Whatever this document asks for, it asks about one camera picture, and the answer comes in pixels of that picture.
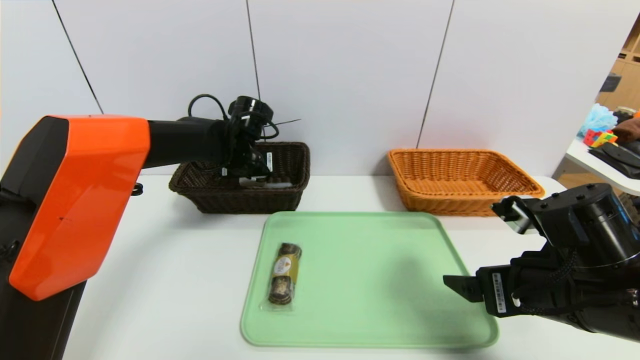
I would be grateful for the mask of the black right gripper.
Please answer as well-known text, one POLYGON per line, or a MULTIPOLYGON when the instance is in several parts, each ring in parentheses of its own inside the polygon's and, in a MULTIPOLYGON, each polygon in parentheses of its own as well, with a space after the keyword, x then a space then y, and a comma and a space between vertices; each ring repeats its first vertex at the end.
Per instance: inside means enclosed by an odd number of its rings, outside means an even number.
POLYGON ((579 264, 576 251, 524 251, 507 265, 479 268, 475 276, 443 275, 446 287, 470 303, 484 302, 497 318, 537 316, 576 322, 570 276, 579 264))

